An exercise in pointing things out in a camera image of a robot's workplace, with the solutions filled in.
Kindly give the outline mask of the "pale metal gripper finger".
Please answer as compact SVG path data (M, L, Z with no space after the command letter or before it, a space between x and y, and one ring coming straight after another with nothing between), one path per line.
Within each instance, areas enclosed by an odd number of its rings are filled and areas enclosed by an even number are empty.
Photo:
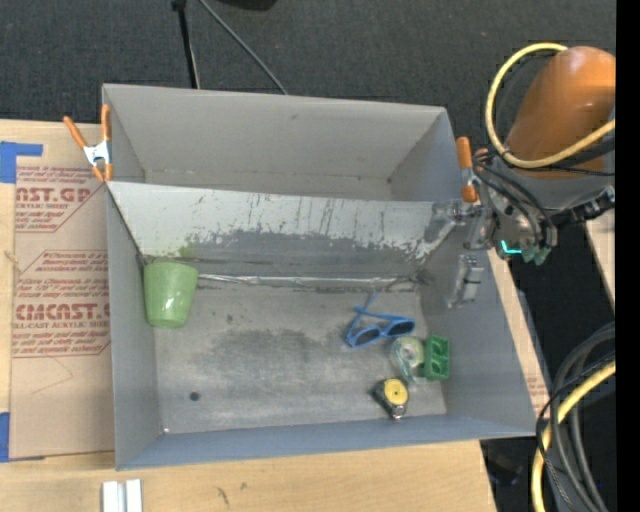
M481 224L481 207L461 199L434 202L431 217L424 228L423 241L431 258L455 233L462 237L458 245L467 251L479 250L477 228Z
M449 308L473 302L476 299L485 267L473 254L458 256L452 287L447 299Z

